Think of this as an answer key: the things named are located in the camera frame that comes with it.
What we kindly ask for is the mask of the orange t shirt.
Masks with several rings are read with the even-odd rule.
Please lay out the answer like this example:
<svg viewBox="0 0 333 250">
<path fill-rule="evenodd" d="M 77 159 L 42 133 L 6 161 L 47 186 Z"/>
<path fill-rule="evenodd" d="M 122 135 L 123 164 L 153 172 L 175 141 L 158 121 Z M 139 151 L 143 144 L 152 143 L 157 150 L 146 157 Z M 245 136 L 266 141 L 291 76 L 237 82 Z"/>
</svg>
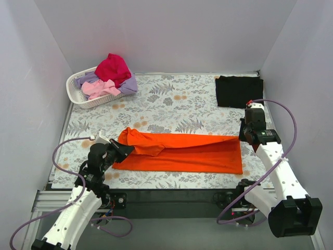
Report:
<svg viewBox="0 0 333 250">
<path fill-rule="evenodd" d="M 242 174 L 238 137 L 223 135 L 143 133 L 126 128 L 119 143 L 134 151 L 112 167 L 130 171 Z"/>
</svg>

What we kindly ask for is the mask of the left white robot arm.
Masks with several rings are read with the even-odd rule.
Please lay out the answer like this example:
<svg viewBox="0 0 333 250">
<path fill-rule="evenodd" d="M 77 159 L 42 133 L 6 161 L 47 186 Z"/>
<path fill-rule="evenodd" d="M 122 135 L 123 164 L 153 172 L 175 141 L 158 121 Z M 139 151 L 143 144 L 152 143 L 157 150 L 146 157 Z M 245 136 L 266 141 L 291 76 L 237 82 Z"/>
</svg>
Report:
<svg viewBox="0 0 333 250">
<path fill-rule="evenodd" d="M 104 184 L 105 173 L 115 163 L 123 162 L 134 150 L 113 139 L 93 144 L 76 174 L 70 197 L 54 225 L 31 249 L 75 249 L 87 225 L 100 227 L 103 220 L 115 218 L 116 208 L 125 208 L 126 194 L 112 194 Z"/>
</svg>

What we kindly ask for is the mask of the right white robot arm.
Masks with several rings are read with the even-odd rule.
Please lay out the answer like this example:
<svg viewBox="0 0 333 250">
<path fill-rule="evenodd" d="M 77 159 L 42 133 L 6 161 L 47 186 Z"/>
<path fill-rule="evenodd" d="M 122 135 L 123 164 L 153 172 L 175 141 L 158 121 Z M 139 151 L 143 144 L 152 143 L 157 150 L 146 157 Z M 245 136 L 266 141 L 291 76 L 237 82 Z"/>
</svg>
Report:
<svg viewBox="0 0 333 250">
<path fill-rule="evenodd" d="M 269 195 L 260 184 L 242 180 L 243 188 L 235 194 L 241 207 L 254 205 L 268 219 L 275 237 L 313 235 L 323 206 L 319 198 L 312 198 L 297 180 L 285 156 L 277 132 L 267 129 L 264 107 L 252 103 L 241 119 L 239 139 L 252 146 L 269 172 L 275 196 Z"/>
</svg>

